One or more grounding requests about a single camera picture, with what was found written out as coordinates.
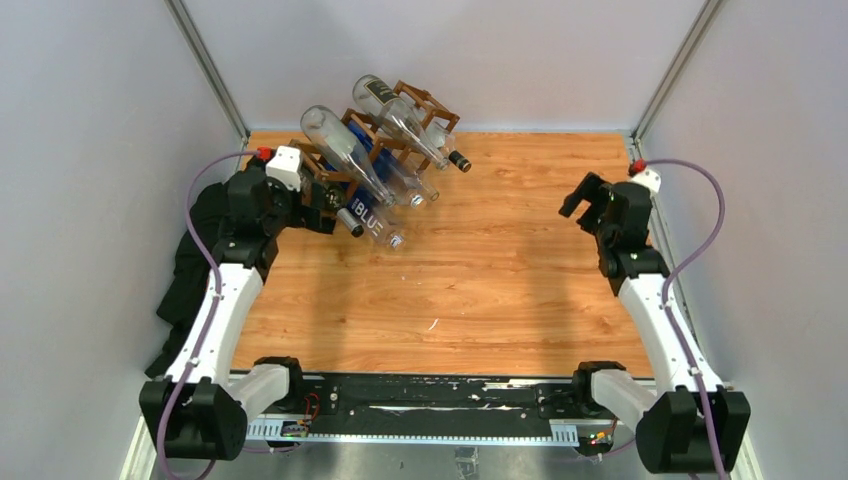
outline metal corner post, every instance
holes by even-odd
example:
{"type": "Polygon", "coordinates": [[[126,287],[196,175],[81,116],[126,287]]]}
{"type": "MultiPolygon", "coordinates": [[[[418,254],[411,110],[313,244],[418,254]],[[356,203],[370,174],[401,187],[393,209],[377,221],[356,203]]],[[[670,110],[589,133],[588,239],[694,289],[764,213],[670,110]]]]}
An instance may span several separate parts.
{"type": "Polygon", "coordinates": [[[233,97],[227,90],[226,85],[224,85],[224,80],[221,78],[221,74],[218,73],[218,69],[215,67],[215,62],[212,61],[212,57],[209,55],[209,51],[206,49],[206,45],[204,45],[203,39],[200,37],[200,32],[197,30],[197,26],[191,19],[191,15],[189,14],[188,8],[185,6],[185,2],[183,2],[183,0],[165,0],[165,5],[168,6],[168,10],[170,10],[171,14],[174,16],[174,21],[177,22],[177,27],[179,27],[180,31],[183,33],[186,43],[189,48],[191,48],[191,52],[197,60],[197,64],[200,66],[200,69],[209,81],[209,86],[212,87],[215,97],[221,104],[221,108],[224,109],[224,114],[227,116],[230,124],[232,124],[233,129],[241,139],[242,144],[246,145],[247,139],[250,137],[250,130],[248,130],[247,125],[244,123],[244,119],[242,118],[241,113],[239,113],[238,107],[236,107],[236,104],[233,101],[233,97]]]}
{"type": "Polygon", "coordinates": [[[724,2],[725,0],[704,1],[701,11],[698,12],[698,16],[686,34],[686,38],[674,55],[674,59],[671,61],[671,65],[669,65],[668,70],[665,72],[653,97],[651,97],[651,101],[648,102],[648,107],[642,113],[639,123],[636,124],[636,128],[633,130],[633,142],[637,148],[641,148],[642,139],[651,128],[651,125],[653,125],[654,120],[656,120],[657,114],[660,108],[662,108],[663,103],[665,103],[668,94],[671,92],[698,44],[701,43],[701,39],[704,38],[704,34],[709,29],[716,13],[718,13],[724,2]]]}

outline gray floor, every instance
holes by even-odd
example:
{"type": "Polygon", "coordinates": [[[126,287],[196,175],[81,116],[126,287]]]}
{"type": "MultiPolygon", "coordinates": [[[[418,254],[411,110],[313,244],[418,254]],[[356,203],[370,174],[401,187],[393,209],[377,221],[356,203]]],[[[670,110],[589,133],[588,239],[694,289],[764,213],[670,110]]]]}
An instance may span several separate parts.
{"type": "MultiPolygon", "coordinates": [[[[581,460],[568,448],[483,446],[476,462],[469,447],[447,445],[305,444],[285,454],[242,453],[234,462],[220,462],[209,480],[238,478],[321,480],[546,480],[546,479],[645,479],[635,448],[598,465],[581,460]],[[457,449],[460,448],[460,459],[457,449]]],[[[181,477],[197,478],[202,462],[172,461],[181,477]]],[[[663,480],[688,479],[667,475],[663,480]]],[[[701,476],[707,480],[713,476],[701,476]]],[[[165,480],[154,472],[151,480],[165,480]]]]}

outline wooden tabletop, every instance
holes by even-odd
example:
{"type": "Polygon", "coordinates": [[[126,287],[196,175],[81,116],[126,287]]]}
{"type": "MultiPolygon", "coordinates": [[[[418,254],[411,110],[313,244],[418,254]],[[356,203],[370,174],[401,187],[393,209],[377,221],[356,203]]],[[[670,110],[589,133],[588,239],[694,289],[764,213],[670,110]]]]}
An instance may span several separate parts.
{"type": "MultiPolygon", "coordinates": [[[[256,132],[250,147],[295,137],[256,132]]],[[[458,146],[473,168],[428,170],[441,197],[400,210],[398,251],[341,226],[283,231],[234,367],[273,355],[312,371],[570,375],[617,360],[650,376],[593,238],[557,214],[588,171],[626,178],[621,137],[464,133],[458,146]]]]}

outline black bottle cap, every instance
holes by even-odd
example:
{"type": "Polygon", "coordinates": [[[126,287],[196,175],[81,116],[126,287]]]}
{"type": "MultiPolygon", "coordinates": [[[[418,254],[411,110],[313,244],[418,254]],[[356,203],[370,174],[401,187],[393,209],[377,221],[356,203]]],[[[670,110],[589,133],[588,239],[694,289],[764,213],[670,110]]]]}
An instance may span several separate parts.
{"type": "Polygon", "coordinates": [[[448,155],[448,160],[450,160],[454,165],[456,165],[456,168],[460,169],[462,173],[471,170],[471,162],[468,161],[468,159],[465,158],[463,154],[459,153],[456,150],[452,151],[451,154],[448,155]]]}

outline wooden table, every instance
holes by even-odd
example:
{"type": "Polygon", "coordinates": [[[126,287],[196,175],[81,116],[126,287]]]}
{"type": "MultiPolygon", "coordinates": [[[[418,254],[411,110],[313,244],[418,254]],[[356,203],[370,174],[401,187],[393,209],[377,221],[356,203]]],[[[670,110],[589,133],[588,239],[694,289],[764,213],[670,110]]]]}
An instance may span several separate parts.
{"type": "MultiPolygon", "coordinates": [[[[256,132],[250,147],[294,137],[256,132]]],[[[274,355],[313,371],[570,375],[617,360],[650,376],[593,238],[557,214],[586,172],[626,178],[621,137],[464,133],[458,144],[474,167],[428,170],[441,197],[404,209],[399,251],[341,226],[283,231],[234,367],[274,355]]]]}

